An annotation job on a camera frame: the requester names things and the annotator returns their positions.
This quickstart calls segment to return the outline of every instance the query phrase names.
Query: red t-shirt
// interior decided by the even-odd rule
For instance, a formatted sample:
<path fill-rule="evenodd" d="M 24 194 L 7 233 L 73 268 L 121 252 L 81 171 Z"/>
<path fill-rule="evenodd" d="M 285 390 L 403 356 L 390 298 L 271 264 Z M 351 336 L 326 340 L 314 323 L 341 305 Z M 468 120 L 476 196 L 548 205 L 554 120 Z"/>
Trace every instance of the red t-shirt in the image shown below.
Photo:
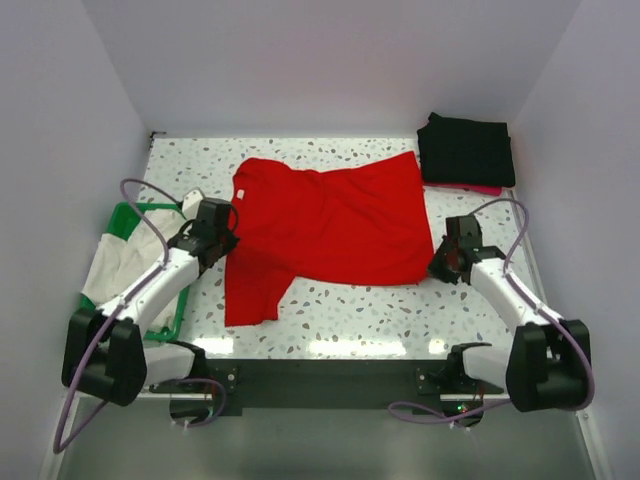
<path fill-rule="evenodd" d="M 427 276 L 433 243 L 413 152 L 324 173 L 250 158 L 233 184 L 240 242 L 225 268 L 227 326 L 277 320 L 296 276 L 356 285 Z"/>

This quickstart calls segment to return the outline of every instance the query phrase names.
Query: white cloth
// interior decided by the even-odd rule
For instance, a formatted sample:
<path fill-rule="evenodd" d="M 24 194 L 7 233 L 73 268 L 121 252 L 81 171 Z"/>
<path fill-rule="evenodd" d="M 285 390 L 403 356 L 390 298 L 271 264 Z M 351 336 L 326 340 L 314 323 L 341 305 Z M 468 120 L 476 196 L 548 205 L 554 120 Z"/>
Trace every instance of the white cloth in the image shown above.
<path fill-rule="evenodd" d="M 145 216 L 165 239 L 173 237 L 184 224 L 176 210 L 157 209 Z M 162 244 L 146 223 L 140 222 L 128 240 L 105 233 L 93 257 L 82 294 L 95 305 L 102 305 L 121 294 L 136 281 L 162 254 Z M 176 296 L 160 312 L 150 330 L 159 332 L 172 325 L 178 306 Z"/>

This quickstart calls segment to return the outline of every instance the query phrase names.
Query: gray floor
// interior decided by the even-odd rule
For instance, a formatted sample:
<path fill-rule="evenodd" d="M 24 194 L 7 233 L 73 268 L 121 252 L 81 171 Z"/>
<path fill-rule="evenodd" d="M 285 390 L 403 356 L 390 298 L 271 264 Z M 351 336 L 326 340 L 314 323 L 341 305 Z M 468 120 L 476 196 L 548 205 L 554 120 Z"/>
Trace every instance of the gray floor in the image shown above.
<path fill-rule="evenodd" d="M 138 400 L 107 406 L 70 448 L 59 478 L 593 478 L 570 413 L 505 407 L 473 435 L 477 452 L 468 434 L 446 426 L 384 411 L 304 410 L 247 410 L 185 435 L 170 426 L 166 400 Z"/>

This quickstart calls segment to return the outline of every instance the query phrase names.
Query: black mounting base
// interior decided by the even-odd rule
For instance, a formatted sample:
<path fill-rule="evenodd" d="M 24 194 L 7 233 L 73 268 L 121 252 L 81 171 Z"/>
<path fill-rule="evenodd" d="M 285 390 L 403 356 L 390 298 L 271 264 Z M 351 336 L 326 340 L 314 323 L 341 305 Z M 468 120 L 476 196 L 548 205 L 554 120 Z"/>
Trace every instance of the black mounting base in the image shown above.
<path fill-rule="evenodd" d="M 446 415 L 459 412 L 460 401 L 443 394 L 474 394 L 478 382 L 452 384 L 446 360 L 207 360 L 211 377 L 227 391 L 223 415 L 242 415 L 245 408 L 386 409 L 404 400 Z M 486 393 L 500 393 L 483 384 Z M 161 384 L 153 393 L 204 393 L 200 384 Z M 465 408 L 480 403 L 465 402 Z M 204 399 L 174 400 L 172 416 L 202 416 Z M 478 418 L 470 418 L 474 424 Z"/>

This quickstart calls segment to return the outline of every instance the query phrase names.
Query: white wall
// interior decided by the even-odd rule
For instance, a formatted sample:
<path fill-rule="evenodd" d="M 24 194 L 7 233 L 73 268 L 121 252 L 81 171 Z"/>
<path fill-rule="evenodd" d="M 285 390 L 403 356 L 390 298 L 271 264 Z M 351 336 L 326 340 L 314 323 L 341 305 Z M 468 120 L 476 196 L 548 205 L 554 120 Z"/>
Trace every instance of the white wall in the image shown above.
<path fill-rule="evenodd" d="M 147 126 L 394 134 L 513 120 L 579 0 L 83 0 Z"/>
<path fill-rule="evenodd" d="M 70 314 L 146 130 L 76 0 L 0 3 L 0 478 L 36 478 Z"/>
<path fill-rule="evenodd" d="M 639 18 L 637 0 L 584 0 L 512 129 L 545 289 L 591 330 L 620 479 L 640 467 Z"/>

